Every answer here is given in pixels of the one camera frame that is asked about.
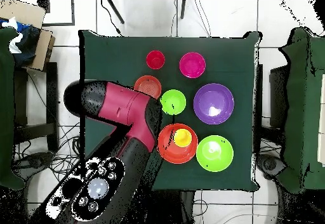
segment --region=chair leg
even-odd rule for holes
[[[114,3],[112,0],[108,0],[110,7],[114,10],[116,16],[119,18],[119,21],[124,24],[124,20],[122,19],[121,15],[119,14],[117,8],[115,7]]]
[[[181,9],[181,11],[180,11],[180,18],[181,18],[181,19],[184,18],[185,3],[186,3],[186,0],[182,0],[182,9]]]

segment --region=red cup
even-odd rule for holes
[[[147,55],[147,65],[154,70],[158,70],[163,67],[165,63],[165,57],[159,50],[153,50]]]

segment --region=table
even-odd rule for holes
[[[219,173],[210,173],[200,167],[196,157],[191,161],[174,165],[163,161],[156,178],[154,190],[160,189],[219,189],[254,191],[258,186],[251,178],[252,164],[252,111],[255,69],[255,46],[258,32],[247,33],[243,38],[217,37],[101,37],[83,31],[85,48],[85,79],[119,82],[133,86],[144,75],[158,78],[162,93],[179,89],[187,98],[185,110],[175,116],[175,122],[190,126],[199,141],[209,135],[222,135],[234,148],[232,164]],[[159,70],[148,68],[147,54],[158,49],[164,53],[165,64]],[[183,76],[179,61],[187,52],[200,53],[206,60],[206,71],[197,79]],[[231,90],[235,107],[230,118],[220,125],[201,122],[193,111],[196,91],[207,83],[220,83]],[[172,117],[164,114],[163,128],[172,123]],[[86,119],[86,156],[114,129],[113,126]],[[160,161],[154,149],[150,161]]]

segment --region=floor tile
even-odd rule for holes
[[[205,22],[199,0],[196,3]],[[256,31],[257,0],[201,0],[201,4],[208,17],[212,36],[242,37],[249,31]],[[189,9],[193,21],[202,24],[194,0],[189,0]]]
[[[317,161],[325,164],[325,134],[318,134]]]
[[[49,169],[34,175],[29,185],[27,202],[43,202],[58,185],[58,181]]]
[[[194,200],[201,199],[197,190]],[[203,190],[202,199],[208,204],[252,204],[253,193],[242,190]]]
[[[277,187],[272,180],[266,180],[263,173],[256,167],[255,180],[260,188],[254,192],[254,204],[277,204]]]
[[[54,47],[51,62],[58,64],[58,104],[60,125],[75,125],[80,121],[65,107],[63,96],[66,87],[80,79],[79,48]]]
[[[193,206],[193,215],[201,214],[201,205]],[[252,205],[210,204],[203,216],[194,217],[195,224],[252,224]]]
[[[254,205],[253,224],[276,224],[278,206]]]
[[[44,105],[46,104],[46,73],[29,70],[28,74],[30,76],[28,77],[26,96],[27,123],[28,125],[46,123],[46,107]]]
[[[109,14],[98,1],[98,33],[103,36],[118,36],[110,22]],[[257,0],[200,0],[208,18],[211,35],[216,37],[242,37],[256,30]],[[106,0],[103,5],[110,11],[112,21],[124,36],[170,36],[171,25],[176,36],[176,13],[174,0],[113,0],[125,24],[122,25]],[[208,23],[196,0],[201,16]],[[208,36],[195,0],[186,0],[184,19],[180,18],[182,0],[178,0],[178,36]]]
[[[58,65],[58,101],[64,104],[66,87],[80,79],[79,48],[54,47],[50,61]]]
[[[275,48],[260,48],[258,61],[263,65],[262,116],[270,117],[270,71],[288,63],[284,55]],[[267,121],[262,121],[262,125],[267,125],[267,123]]]
[[[122,25],[107,0],[103,6],[110,11],[112,21],[124,36],[169,36],[171,23],[176,13],[174,0],[112,0],[125,24]],[[119,36],[110,22],[109,13],[97,0],[98,34]]]
[[[27,211],[28,211],[28,216],[31,217],[34,213],[35,213],[35,210],[40,206],[41,204],[30,204],[28,203],[27,204]]]
[[[78,30],[96,32],[96,0],[74,0],[74,18],[75,26],[43,27],[53,32],[55,46],[78,46]]]
[[[286,45],[291,30],[299,26],[306,26],[316,34],[324,30],[308,0],[258,0],[261,47]]]
[[[325,134],[325,104],[321,104],[321,112],[319,114],[319,133]]]
[[[325,103],[325,75],[322,75],[322,96],[321,103]]]
[[[20,0],[37,6],[37,0]],[[72,23],[71,0],[50,0],[50,12],[45,14],[43,23]]]

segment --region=red bowl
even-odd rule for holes
[[[158,99],[161,94],[161,84],[158,79],[153,76],[142,76],[135,82],[135,91],[141,91],[146,95],[150,95]]]
[[[192,135],[192,141],[187,147],[179,147],[174,142],[174,134],[178,129],[186,129]],[[172,164],[183,164],[196,154],[198,139],[195,132],[181,123],[169,124],[161,130],[158,136],[157,150],[160,156]]]
[[[160,69],[165,63],[165,57],[159,50],[153,50],[147,55],[147,65],[154,70]]]

